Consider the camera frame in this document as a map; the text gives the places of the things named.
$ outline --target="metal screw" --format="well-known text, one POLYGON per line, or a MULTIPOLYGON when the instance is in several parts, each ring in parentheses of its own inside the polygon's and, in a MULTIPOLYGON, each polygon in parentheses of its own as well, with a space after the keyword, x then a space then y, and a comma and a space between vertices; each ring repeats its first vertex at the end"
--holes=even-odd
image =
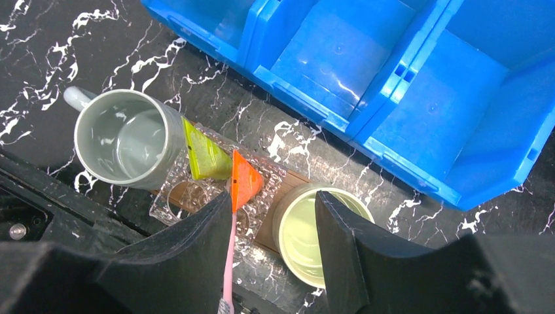
POLYGON ((14 240, 21 240, 27 234, 27 228, 22 224, 15 224, 10 228, 10 237, 14 240))

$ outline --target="mug handle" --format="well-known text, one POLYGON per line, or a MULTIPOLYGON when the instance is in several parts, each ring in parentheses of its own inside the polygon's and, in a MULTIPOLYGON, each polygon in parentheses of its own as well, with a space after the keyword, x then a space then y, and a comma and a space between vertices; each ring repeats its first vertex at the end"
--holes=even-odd
POLYGON ((63 92, 63 100, 81 112, 96 97, 95 94, 77 86, 70 86, 63 92))

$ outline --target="mug rim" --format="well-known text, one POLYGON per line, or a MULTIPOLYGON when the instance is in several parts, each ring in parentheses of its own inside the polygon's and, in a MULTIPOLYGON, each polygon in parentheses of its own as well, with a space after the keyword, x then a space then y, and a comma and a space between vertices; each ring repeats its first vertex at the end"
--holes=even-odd
POLYGON ((156 110, 158 111, 158 114, 162 117, 162 121, 164 123, 164 134, 165 134, 165 138, 164 138, 164 147, 162 148, 162 154, 166 154, 168 151, 168 145, 169 145, 169 124, 168 124, 168 119, 166 118, 166 115, 164 114, 164 111, 162 110, 160 104, 158 104, 158 101, 155 100, 155 98, 152 98, 151 96, 148 96, 147 94, 143 93, 143 92, 139 92, 137 90, 128 90, 125 88, 120 88, 120 89, 116 89, 116 90, 110 90, 108 92, 102 93, 98 96, 96 96, 94 99, 91 99, 91 101, 89 102, 89 104, 87 104, 87 106, 79 113, 79 116, 77 117, 77 121, 75 122, 75 129, 73 131, 73 143, 75 145, 75 152, 77 153, 77 158, 79 158, 79 160, 81 161, 81 164, 83 165, 83 167, 93 176, 95 176, 96 178, 100 179, 100 181, 109 183, 109 184, 115 184, 115 185, 131 185, 134 183, 137 183, 141 180, 143 180, 144 178, 148 177, 152 172, 154 172, 154 170, 160 165, 160 163, 162 163, 163 160, 163 156, 161 156, 155 163, 154 165, 152 165, 152 167, 150 167, 146 172, 144 172, 142 175, 138 176, 138 177, 134 177, 131 179, 126 179, 126 180, 112 180, 112 179, 108 179, 102 175, 99 175, 98 173, 96 173, 96 171, 93 171, 86 162, 83 161, 83 157, 81 154, 81 150, 79 148, 79 142, 77 141, 77 134, 79 132, 79 128, 81 126, 81 120, 85 114, 85 112, 98 100, 103 99, 107 96, 110 96, 112 94, 119 94, 119 93, 127 93, 127 94, 135 94, 138 96, 141 96, 144 100, 148 101, 151 105, 154 105, 154 107, 156 108, 156 110))

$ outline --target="gray mug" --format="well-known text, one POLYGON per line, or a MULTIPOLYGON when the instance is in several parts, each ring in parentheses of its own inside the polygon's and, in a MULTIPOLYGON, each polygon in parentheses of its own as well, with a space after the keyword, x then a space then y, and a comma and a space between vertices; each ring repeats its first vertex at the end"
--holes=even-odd
POLYGON ((74 142, 79 160, 99 180, 158 190, 185 146, 182 115, 135 90, 94 95, 69 87, 65 101, 80 111, 74 142))

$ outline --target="yellow-green triangular block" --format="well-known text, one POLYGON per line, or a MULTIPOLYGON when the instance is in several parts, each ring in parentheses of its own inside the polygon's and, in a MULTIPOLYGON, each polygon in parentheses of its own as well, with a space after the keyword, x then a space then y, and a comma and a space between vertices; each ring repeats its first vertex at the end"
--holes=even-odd
POLYGON ((185 118, 183 125, 192 178, 225 180, 231 177, 233 162, 228 154, 185 118))

